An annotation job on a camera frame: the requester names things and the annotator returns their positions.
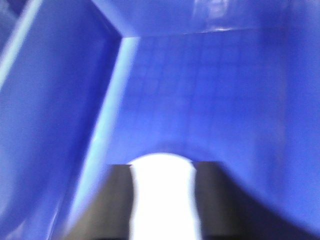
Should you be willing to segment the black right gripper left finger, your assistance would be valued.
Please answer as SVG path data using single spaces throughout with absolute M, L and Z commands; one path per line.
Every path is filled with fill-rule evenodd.
M 64 239 L 128 240 L 133 200 L 130 165 L 112 165 L 98 195 Z

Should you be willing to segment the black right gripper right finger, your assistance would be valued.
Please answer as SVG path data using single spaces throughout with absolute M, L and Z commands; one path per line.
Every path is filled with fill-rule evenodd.
M 195 200 L 204 240 L 313 240 L 315 235 L 259 203 L 217 161 L 195 163 Z

